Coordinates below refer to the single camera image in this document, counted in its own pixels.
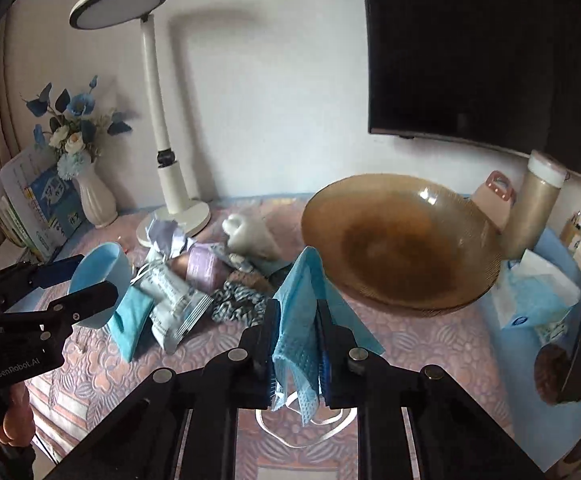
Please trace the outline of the person's left hand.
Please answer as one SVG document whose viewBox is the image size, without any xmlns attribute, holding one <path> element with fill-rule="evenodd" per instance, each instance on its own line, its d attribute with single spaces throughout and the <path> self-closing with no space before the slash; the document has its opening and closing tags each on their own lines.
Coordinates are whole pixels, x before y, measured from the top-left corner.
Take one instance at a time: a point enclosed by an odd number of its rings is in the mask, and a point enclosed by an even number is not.
<svg viewBox="0 0 581 480">
<path fill-rule="evenodd" d="M 24 382 L 10 387 L 10 406 L 0 425 L 0 443 L 14 448 L 28 446 L 36 433 L 29 390 Z"/>
</svg>

